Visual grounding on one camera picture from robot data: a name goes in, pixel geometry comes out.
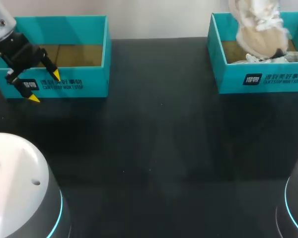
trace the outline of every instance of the printed logo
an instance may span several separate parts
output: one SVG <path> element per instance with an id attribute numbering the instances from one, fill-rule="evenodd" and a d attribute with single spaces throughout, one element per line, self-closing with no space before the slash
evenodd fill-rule
<path id="1" fill-rule="evenodd" d="M 261 73 L 247 74 L 244 79 L 243 85 L 258 85 L 261 78 L 262 78 Z"/>
<path id="2" fill-rule="evenodd" d="M 30 90 L 40 90 L 38 84 L 35 79 L 21 79 L 23 85 Z"/>

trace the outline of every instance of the robotic arm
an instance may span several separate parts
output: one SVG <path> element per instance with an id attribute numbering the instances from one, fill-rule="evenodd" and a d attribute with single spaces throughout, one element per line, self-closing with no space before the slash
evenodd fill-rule
<path id="1" fill-rule="evenodd" d="M 36 67 L 40 62 L 55 81 L 60 81 L 56 65 L 48 58 L 45 49 L 31 44 L 22 34 L 15 32 L 16 21 L 0 3 L 0 58 L 11 68 L 6 75 L 7 83 L 12 84 L 23 98 L 35 102 L 39 99 L 24 86 L 18 76 L 25 70 Z"/>

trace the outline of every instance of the white wall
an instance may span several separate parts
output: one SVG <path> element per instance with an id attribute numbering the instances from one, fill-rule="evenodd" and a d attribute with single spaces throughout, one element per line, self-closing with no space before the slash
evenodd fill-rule
<path id="1" fill-rule="evenodd" d="M 101 14 L 112 38 L 206 36 L 212 12 L 228 11 L 228 0 L 1 0 L 13 16 Z M 298 0 L 281 0 L 298 10 Z"/>

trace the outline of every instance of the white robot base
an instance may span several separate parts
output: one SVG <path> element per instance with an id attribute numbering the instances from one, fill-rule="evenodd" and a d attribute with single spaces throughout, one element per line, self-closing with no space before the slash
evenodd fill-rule
<path id="1" fill-rule="evenodd" d="M 276 225 L 281 238 L 298 238 L 298 163 L 276 208 Z"/>
<path id="2" fill-rule="evenodd" d="M 0 133 L 0 238 L 69 238 L 68 205 L 42 153 Z"/>

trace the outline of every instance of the small hole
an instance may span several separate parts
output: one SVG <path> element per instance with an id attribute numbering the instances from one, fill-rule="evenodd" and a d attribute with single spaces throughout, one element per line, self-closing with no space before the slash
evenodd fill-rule
<path id="1" fill-rule="evenodd" d="M 36 179 L 32 179 L 32 183 L 37 186 L 39 186 L 41 184 L 40 181 L 36 180 Z"/>

